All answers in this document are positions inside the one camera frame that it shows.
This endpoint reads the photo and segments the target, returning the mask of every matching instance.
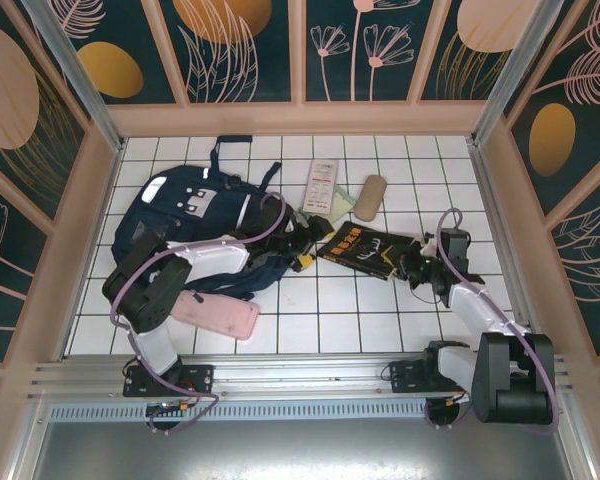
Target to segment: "pink pencil case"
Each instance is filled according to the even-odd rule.
[[[247,340],[258,318],[258,306],[224,295],[180,292],[171,316],[182,323]]]

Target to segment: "black book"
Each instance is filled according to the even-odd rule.
[[[378,232],[345,222],[331,240],[318,250],[318,256],[388,280],[396,271],[400,253],[414,241],[413,237]]]

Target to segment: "yellow clip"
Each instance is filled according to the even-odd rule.
[[[314,257],[313,255],[299,255],[298,262],[300,263],[300,266],[302,267],[302,269],[300,271],[309,268],[311,266],[311,264],[315,261],[316,261],[316,257]]]

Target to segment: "backpack strap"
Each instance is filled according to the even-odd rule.
[[[223,143],[251,143],[253,135],[219,135],[211,150],[211,171],[220,173],[220,145]]]
[[[267,187],[269,186],[269,182],[271,181],[273,176],[276,173],[278,173],[278,170],[280,170],[280,167],[282,167],[281,162],[276,162],[273,165],[271,165],[271,168],[269,169],[269,171],[264,174],[264,177],[262,177],[262,183],[260,184],[260,190],[267,189]]]

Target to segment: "navy backpack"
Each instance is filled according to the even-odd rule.
[[[219,136],[211,151],[211,167],[183,165],[151,177],[116,230],[111,246],[116,263],[120,264],[136,241],[146,234],[155,234],[165,241],[193,242],[219,238],[241,226],[253,230],[254,223],[260,231],[270,226],[280,211],[280,201],[274,197],[267,199],[265,209],[274,213],[268,216],[269,223],[265,221],[263,225],[260,225],[263,218],[260,204],[281,163],[271,166],[260,186],[243,182],[239,175],[222,173],[219,168],[222,143],[251,141],[251,135]],[[276,231],[284,231],[289,222],[294,225],[294,217],[293,209],[287,207],[286,217]],[[185,288],[250,300],[252,292],[278,281],[288,268],[288,259],[272,255],[241,272],[201,278]]]

